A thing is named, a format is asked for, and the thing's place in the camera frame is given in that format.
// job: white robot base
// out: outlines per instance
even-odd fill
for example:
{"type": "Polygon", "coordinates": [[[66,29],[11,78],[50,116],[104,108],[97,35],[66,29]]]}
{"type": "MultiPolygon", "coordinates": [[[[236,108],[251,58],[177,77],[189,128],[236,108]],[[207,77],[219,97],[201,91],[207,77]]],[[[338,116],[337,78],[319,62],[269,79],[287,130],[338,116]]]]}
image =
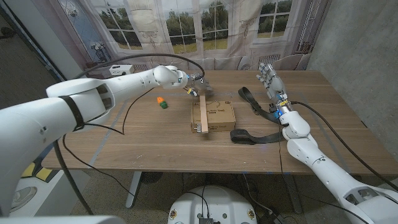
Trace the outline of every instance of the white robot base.
{"type": "Polygon", "coordinates": [[[192,189],[198,195],[202,195],[205,201],[198,195],[189,192],[183,194],[172,205],[169,213],[168,224],[187,223],[220,223],[220,224],[256,224],[256,214],[253,206],[240,194],[217,185],[207,185],[203,191],[202,187],[192,189]]]}

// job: wooden block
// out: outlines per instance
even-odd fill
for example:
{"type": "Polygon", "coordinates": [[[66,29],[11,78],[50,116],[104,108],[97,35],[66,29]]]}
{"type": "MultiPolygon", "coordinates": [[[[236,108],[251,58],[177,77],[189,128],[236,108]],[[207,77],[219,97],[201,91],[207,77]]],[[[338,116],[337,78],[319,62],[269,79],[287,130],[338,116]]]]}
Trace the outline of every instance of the wooden block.
{"type": "Polygon", "coordinates": [[[201,94],[199,96],[200,100],[200,123],[201,123],[201,132],[209,133],[209,127],[207,125],[207,109],[206,109],[206,96],[205,94],[201,94]]]}

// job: floor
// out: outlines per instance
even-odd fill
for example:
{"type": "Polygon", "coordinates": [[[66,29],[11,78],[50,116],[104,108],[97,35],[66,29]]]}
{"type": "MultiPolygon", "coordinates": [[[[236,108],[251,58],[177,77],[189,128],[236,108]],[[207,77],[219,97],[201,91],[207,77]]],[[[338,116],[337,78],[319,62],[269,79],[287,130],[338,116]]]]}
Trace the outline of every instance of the floor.
{"type": "MultiPolygon", "coordinates": [[[[132,209],[124,207],[127,193],[114,180],[98,174],[93,170],[88,172],[91,179],[83,191],[83,196],[95,214],[116,215],[123,218],[126,223],[167,223],[170,207],[181,196],[183,190],[187,191],[205,183],[206,174],[163,173],[162,178],[154,184],[141,184],[137,201],[132,209]]],[[[132,172],[111,171],[121,183],[129,187],[132,172]]],[[[209,184],[222,185],[233,189],[249,200],[247,190],[239,180],[242,175],[233,174],[208,174],[209,184]]],[[[344,212],[338,208],[314,202],[301,197],[304,213],[295,214],[292,211],[290,198],[281,175],[247,174],[250,182],[258,186],[258,201],[267,207],[274,207],[285,219],[286,224],[294,223],[350,223],[344,212]]],[[[295,176],[298,190],[301,193],[322,199],[337,205],[331,193],[320,183],[314,175],[295,176]]],[[[362,182],[379,185],[381,182],[373,177],[363,177],[362,182]]],[[[264,212],[257,207],[258,217],[264,212]]],[[[85,215],[86,212],[78,202],[71,215],[85,215]]],[[[258,223],[272,223],[270,219],[261,218],[258,223]]]]}

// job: cardboard box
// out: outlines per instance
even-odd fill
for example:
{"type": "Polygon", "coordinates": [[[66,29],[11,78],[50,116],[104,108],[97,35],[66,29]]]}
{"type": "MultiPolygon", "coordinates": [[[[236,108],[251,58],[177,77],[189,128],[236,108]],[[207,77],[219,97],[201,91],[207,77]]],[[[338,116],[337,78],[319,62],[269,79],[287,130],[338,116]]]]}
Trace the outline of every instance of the cardboard box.
{"type": "MultiPolygon", "coordinates": [[[[235,128],[235,114],[230,101],[210,101],[206,102],[207,123],[210,132],[232,131],[235,128]]],[[[192,104],[191,129],[193,133],[197,130],[197,124],[200,123],[200,104],[192,104]]]]}

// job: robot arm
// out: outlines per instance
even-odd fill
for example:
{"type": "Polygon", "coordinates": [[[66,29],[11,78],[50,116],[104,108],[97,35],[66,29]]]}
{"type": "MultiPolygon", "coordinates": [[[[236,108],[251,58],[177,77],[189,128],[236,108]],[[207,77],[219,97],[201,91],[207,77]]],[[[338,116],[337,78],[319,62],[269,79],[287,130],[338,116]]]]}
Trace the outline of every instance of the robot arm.
{"type": "Polygon", "coordinates": [[[22,172],[46,146],[66,133],[93,128],[79,127],[78,120],[103,124],[118,103],[160,85],[165,89],[210,89],[206,80],[193,80],[194,76],[174,66],[158,66],[107,80],[81,78],[48,87],[48,98],[0,110],[2,215],[8,216],[22,172]]]}
{"type": "MultiPolygon", "coordinates": [[[[318,148],[310,134],[309,124],[294,111],[287,99],[285,86],[271,65],[260,65],[257,78],[267,88],[269,98],[275,103],[276,114],[291,156],[303,162],[317,175],[339,204],[357,214],[368,223],[396,223],[398,220],[398,193],[361,183],[318,148]]],[[[352,223],[363,223],[358,217],[346,212],[352,223]]]]}

